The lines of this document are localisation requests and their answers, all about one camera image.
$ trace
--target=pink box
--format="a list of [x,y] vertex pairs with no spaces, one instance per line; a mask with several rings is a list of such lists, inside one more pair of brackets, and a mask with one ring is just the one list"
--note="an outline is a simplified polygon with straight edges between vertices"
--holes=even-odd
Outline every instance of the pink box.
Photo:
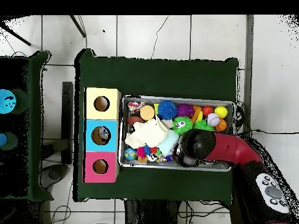
[[[106,173],[98,174],[93,169],[97,160],[105,160],[108,164]],[[116,152],[86,152],[84,183],[114,183],[119,173]]]

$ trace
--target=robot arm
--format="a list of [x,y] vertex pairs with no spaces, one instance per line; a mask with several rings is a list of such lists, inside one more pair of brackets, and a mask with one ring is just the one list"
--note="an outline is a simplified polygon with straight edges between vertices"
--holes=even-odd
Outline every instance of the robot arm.
[[200,160],[225,161],[233,165],[235,198],[243,224],[291,224],[287,201],[261,156],[238,136],[192,129],[174,150],[184,167]]

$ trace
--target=metal tray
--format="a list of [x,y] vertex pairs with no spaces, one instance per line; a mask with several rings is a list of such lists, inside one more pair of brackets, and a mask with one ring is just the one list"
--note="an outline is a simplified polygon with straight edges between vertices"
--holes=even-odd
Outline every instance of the metal tray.
[[224,120],[227,122],[227,129],[223,133],[235,134],[235,119],[236,119],[236,105],[231,101],[221,100],[199,100],[199,99],[183,99],[183,98],[169,98],[169,97],[155,97],[155,96],[123,96],[120,105],[120,138],[119,138],[119,163],[124,167],[146,167],[155,169],[176,169],[176,170],[202,170],[202,171],[215,171],[215,172],[228,172],[231,167],[225,162],[204,162],[199,163],[197,167],[182,167],[176,162],[158,163],[147,162],[140,163],[137,160],[127,160],[124,157],[124,151],[128,148],[128,145],[124,143],[127,133],[132,133],[132,127],[128,125],[127,118],[133,115],[139,115],[139,113],[133,113],[129,111],[127,103],[129,102],[145,102],[150,106],[154,106],[154,103],[160,103],[163,100],[170,100],[175,104],[186,103],[196,105],[200,107],[204,106],[224,106],[228,110],[227,116]]

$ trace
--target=green table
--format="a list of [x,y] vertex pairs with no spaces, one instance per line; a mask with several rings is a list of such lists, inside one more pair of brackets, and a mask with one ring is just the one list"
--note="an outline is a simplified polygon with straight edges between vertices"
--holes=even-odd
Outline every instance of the green table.
[[75,59],[74,199],[222,200],[231,205],[231,171],[121,167],[115,183],[83,183],[78,161],[82,161],[85,87],[116,88],[122,95],[235,102],[237,67],[236,58],[224,62],[106,58],[83,49]]

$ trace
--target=blue box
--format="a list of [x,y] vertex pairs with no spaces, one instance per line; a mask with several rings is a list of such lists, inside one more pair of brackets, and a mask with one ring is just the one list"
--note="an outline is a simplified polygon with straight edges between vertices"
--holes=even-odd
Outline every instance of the blue box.
[[[106,127],[110,132],[110,139],[104,145],[98,145],[92,140],[92,132],[96,127]],[[118,120],[87,120],[86,121],[86,151],[116,152],[119,139]]]

